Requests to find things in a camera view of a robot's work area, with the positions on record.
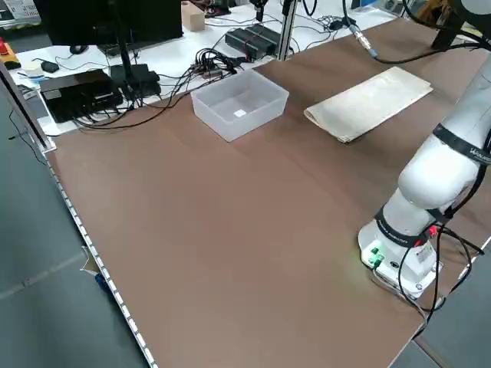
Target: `robotic arm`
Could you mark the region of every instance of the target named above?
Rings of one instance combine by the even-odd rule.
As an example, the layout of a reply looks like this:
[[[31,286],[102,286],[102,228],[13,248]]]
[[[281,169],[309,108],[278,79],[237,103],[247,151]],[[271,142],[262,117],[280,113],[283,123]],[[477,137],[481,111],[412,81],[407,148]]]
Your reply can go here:
[[[453,9],[489,34],[489,0],[455,0]],[[442,267],[429,240],[436,234],[432,224],[448,221],[445,211],[474,183],[481,165],[491,164],[485,147],[490,130],[491,57],[404,168],[396,192],[358,234],[361,260],[377,265],[378,274],[413,298]]]

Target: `black tape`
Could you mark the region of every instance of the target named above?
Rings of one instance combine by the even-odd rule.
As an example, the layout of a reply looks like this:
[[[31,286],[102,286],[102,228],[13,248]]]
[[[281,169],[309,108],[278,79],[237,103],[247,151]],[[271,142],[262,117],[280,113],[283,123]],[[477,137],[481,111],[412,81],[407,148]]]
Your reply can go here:
[[[428,241],[428,236],[423,233],[420,235],[405,235],[392,228],[384,217],[384,207],[375,215],[375,222],[378,228],[388,239],[405,248],[415,248],[424,245]]]
[[[442,213],[439,209],[427,209],[427,212],[442,225],[445,225],[452,219],[452,217],[447,217],[447,214]]]
[[[461,153],[465,157],[481,165],[491,165],[491,155],[489,153],[456,136],[443,125],[438,124],[433,130],[433,135],[448,145],[452,150]]]

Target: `tabletop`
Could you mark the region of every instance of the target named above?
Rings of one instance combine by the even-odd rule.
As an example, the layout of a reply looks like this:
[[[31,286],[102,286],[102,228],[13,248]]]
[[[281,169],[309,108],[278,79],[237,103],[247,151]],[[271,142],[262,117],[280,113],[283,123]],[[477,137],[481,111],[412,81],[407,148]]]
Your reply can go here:
[[[366,35],[406,58],[435,32],[401,19]],[[187,97],[138,128],[64,134],[48,159],[160,366],[388,366],[421,320],[372,282],[356,234],[485,59],[458,50],[405,65],[434,92],[349,145],[303,110],[387,69],[351,37],[259,67],[290,92],[287,107],[235,142]],[[450,224],[481,244],[488,188]],[[449,288],[465,259],[445,242],[442,261]]]
[[[255,21],[255,10],[251,4],[232,8],[231,11],[231,15],[206,20],[207,26],[204,31],[191,32],[183,27],[184,35],[180,39],[142,49],[139,53],[140,56],[137,59],[138,62],[141,64],[148,64],[149,68],[158,74],[166,74],[174,77],[182,75],[183,72],[194,63],[197,51],[202,48],[211,48],[228,30],[233,29],[234,27],[245,27],[251,25]],[[341,38],[350,34],[350,31],[347,29],[340,30],[338,33],[324,33],[323,27],[318,22],[310,18],[303,18],[306,14],[300,3],[298,4],[297,14],[298,16],[295,18],[296,28],[293,30],[293,38],[295,41],[292,41],[292,47],[295,52],[305,50],[306,47],[310,48],[317,44],[331,41],[333,38]],[[341,1],[319,2],[318,9],[313,18],[320,18],[327,15],[342,16],[342,14]],[[370,28],[394,19],[392,14],[375,8],[368,9],[362,13],[351,12],[350,16],[357,20],[358,26],[361,29]],[[271,0],[265,8],[264,23],[274,31],[280,32],[282,30],[281,20],[282,7],[280,2],[279,0]],[[228,46],[224,41],[220,41],[216,45],[216,49],[229,56],[242,56],[237,50]],[[70,57],[67,46],[51,46],[49,48],[26,51],[17,54],[17,57],[21,63],[31,61],[35,58],[58,61],[61,65],[60,70],[54,74],[50,74],[51,77],[81,73],[93,68],[104,68],[104,71],[107,73],[106,65],[121,64],[120,57],[106,58],[105,55],[93,45],[83,54],[75,55],[73,57]],[[262,61],[244,64],[243,67],[245,69],[257,67],[258,65],[265,64],[271,60],[273,60],[273,58],[267,57]],[[38,88],[38,84],[33,84],[28,78],[20,76],[17,74],[17,71],[11,71],[11,76],[14,78],[16,84],[25,84],[28,87]],[[161,76],[160,78],[162,95],[165,97],[166,94],[172,90],[176,80],[164,76]],[[189,84],[189,89],[196,88],[204,82],[205,81],[202,78],[197,78]],[[149,104],[156,100],[158,100],[157,97],[150,97],[145,100],[145,103]],[[41,118],[39,123],[46,134],[53,136],[77,128],[72,122],[55,123],[51,116]]]

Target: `beige towel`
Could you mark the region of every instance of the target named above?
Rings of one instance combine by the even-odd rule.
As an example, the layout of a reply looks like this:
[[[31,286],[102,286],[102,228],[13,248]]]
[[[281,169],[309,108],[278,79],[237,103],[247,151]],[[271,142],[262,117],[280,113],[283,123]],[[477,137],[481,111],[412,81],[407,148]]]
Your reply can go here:
[[[399,67],[366,80],[305,110],[305,116],[342,143],[393,117],[433,88]]]

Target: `clear plastic bin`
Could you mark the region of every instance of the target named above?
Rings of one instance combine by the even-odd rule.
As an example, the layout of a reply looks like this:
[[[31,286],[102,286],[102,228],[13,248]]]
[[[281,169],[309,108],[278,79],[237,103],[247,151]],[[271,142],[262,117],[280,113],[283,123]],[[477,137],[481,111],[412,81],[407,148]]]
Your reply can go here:
[[[195,115],[227,142],[282,115],[288,95],[288,91],[253,70],[191,93]]]

